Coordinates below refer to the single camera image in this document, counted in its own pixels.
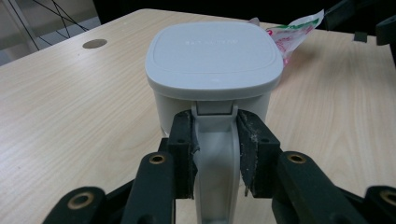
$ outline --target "light wood table surface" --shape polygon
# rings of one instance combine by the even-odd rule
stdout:
[[[144,66],[150,41],[172,24],[231,20],[139,10],[0,67],[0,222],[41,223],[72,189],[110,192],[134,179],[163,137]],[[94,39],[107,43],[82,47]],[[343,189],[396,187],[389,46],[314,31],[285,67],[266,124],[283,150],[307,154]],[[235,223],[276,223],[271,201],[244,189]],[[177,201],[177,223],[196,223],[193,200]]]

